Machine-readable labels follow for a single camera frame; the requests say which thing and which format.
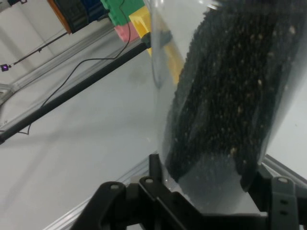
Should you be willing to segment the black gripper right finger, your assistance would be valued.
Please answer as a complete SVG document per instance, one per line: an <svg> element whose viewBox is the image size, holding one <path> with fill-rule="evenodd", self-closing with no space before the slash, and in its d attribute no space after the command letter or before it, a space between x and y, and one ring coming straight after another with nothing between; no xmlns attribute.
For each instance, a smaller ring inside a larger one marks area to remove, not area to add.
<svg viewBox="0 0 307 230"><path fill-rule="evenodd" d="M307 189L284 176L272 176L261 166L248 193L261 215L240 215L244 230L298 230L307 228Z"/></svg>

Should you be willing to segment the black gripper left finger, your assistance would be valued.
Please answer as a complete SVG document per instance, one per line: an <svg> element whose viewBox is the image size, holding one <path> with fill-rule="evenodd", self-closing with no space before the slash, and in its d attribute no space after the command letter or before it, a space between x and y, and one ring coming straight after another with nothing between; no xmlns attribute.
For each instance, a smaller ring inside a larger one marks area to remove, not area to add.
<svg viewBox="0 0 307 230"><path fill-rule="evenodd" d="M140 224L145 230L201 230L203 215L180 193L161 182L158 154L149 156L149 176L124 185L100 185L81 213L83 230L125 230Z"/></svg>

